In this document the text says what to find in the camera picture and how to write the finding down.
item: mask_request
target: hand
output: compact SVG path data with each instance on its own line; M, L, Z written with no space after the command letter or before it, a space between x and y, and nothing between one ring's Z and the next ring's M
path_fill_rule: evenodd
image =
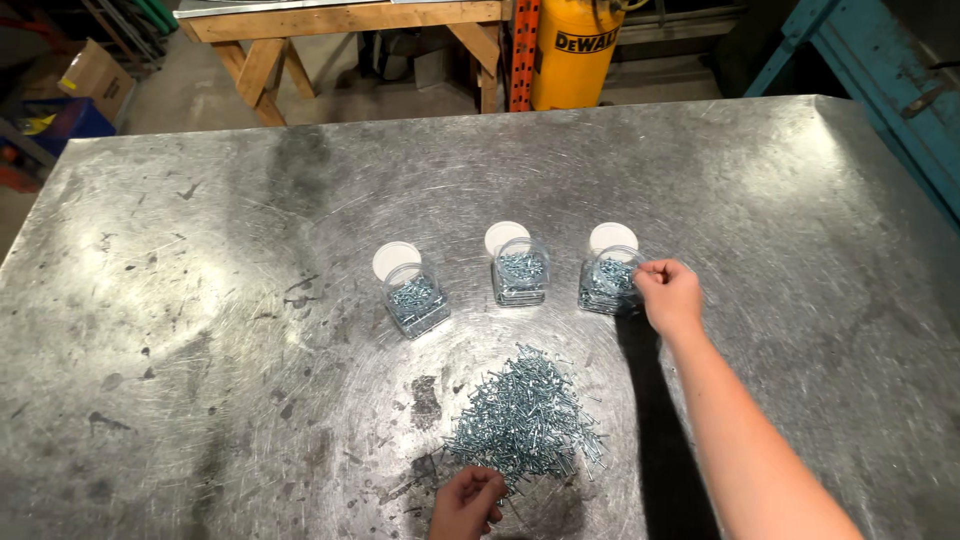
M437 491L429 540L477 540L503 519L496 501L507 495L500 473L468 466Z
M664 339L703 331L700 281L681 262L672 258L642 262L634 271L634 283L643 295L647 319Z

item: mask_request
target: clear plastic jar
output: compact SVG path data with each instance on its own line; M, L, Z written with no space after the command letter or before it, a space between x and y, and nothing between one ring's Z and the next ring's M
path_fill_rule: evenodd
M639 265L640 253L628 246L611 246L585 261L580 270L580 308L613 315L636 306L633 271Z
M401 264L391 271L382 291L387 309L409 339L417 339L450 316L440 283L419 262Z
M493 259L493 292L501 307L535 306L546 298L550 254L533 238L514 238Z

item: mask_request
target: wooden sawhorse table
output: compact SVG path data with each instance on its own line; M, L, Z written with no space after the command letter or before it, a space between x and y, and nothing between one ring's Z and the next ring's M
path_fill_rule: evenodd
M244 102L265 126L285 126L276 92L286 67L300 96L315 96L290 37L445 25L480 64L480 112L496 111L496 66L500 21L513 15L512 0L425 4L346 4L272 12L187 17L180 26L196 42L210 43L227 67ZM252 39L250 53L241 39ZM272 80L270 75L279 61Z

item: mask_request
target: scratched metal surface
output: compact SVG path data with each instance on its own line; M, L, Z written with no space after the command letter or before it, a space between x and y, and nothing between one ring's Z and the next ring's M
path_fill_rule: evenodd
M552 249L542 306L494 305L502 219ZM610 469L527 485L498 537L656 537L637 381L576 307L611 220L699 272L719 349L868 537L956 537L957 237L859 106L810 96L71 142L0 269L4 531L422 538L449 418L521 341L604 400ZM453 309L414 342L370 268L389 240Z

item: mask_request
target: blue metal machine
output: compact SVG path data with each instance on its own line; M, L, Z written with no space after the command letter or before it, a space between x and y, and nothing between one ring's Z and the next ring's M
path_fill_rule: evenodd
M960 84L953 62L925 48L880 0L801 0L781 29L783 42L745 97L763 95L794 51L811 43L956 229Z

